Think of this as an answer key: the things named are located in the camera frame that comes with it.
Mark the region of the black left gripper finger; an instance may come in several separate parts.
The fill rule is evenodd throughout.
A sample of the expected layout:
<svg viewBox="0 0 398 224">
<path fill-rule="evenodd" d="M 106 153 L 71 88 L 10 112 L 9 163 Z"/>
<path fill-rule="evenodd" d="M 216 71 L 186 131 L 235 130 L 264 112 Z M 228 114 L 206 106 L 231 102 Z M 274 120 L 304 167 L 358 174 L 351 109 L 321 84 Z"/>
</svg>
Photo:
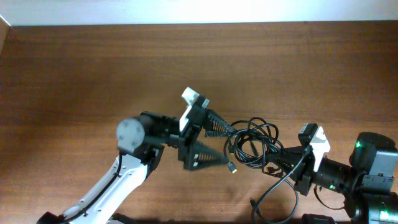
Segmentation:
<svg viewBox="0 0 398 224">
<path fill-rule="evenodd" d="M 213 110 L 207 110 L 203 128 L 205 129 L 205 137 L 207 138 L 228 137 L 230 134 L 236 132 L 236 129 L 232 125 L 228 124 Z"/>
<path fill-rule="evenodd" d="M 183 168 L 185 170 L 199 170 L 225 165 L 229 162 L 226 156 L 200 142 L 192 143 L 183 152 Z"/>
</svg>

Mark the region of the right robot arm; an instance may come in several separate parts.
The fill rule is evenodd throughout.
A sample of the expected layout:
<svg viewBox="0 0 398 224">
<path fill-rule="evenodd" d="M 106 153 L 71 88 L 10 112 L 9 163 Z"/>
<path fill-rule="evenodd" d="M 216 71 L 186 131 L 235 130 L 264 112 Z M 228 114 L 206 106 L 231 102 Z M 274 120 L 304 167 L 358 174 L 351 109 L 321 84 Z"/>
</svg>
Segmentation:
<svg viewBox="0 0 398 224">
<path fill-rule="evenodd" d="M 303 156 L 301 147 L 269 157 L 290 175 L 294 189 L 308 195 L 317 185 L 342 194 L 344 210 L 353 223 L 397 223 L 397 194 L 392 192 L 397 164 L 395 142 L 384 135 L 361 132 L 349 157 L 349 164 L 323 158 L 313 170 L 313 155 Z"/>
</svg>

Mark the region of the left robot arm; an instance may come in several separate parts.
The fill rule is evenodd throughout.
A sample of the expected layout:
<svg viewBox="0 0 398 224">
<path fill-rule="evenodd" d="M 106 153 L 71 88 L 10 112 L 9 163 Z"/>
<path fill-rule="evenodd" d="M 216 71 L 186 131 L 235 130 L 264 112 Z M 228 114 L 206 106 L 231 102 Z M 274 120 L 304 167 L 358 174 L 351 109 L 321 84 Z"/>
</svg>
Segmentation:
<svg viewBox="0 0 398 224">
<path fill-rule="evenodd" d="M 206 137 L 224 137 L 235 131 L 207 104 L 208 99 L 198 95 L 188 102 L 181 118 L 143 111 L 122 120 L 116 129 L 119 154 L 109 171 L 79 202 L 60 215 L 46 212 L 38 222 L 113 222 L 115 211 L 126 197 L 156 170 L 167 146 L 177 149 L 185 170 L 229 164 L 224 154 L 197 140 L 202 130 Z"/>
</svg>

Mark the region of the black arm base clamp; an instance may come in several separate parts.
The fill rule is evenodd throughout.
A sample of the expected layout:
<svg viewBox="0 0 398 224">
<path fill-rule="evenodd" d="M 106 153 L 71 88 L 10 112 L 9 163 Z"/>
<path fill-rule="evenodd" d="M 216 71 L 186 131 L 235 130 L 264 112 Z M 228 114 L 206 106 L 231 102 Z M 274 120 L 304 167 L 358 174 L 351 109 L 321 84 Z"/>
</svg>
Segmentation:
<svg viewBox="0 0 398 224">
<path fill-rule="evenodd" d="M 301 224 L 336 224 L 332 217 L 317 215 L 317 214 L 303 214 L 301 217 Z"/>
</svg>

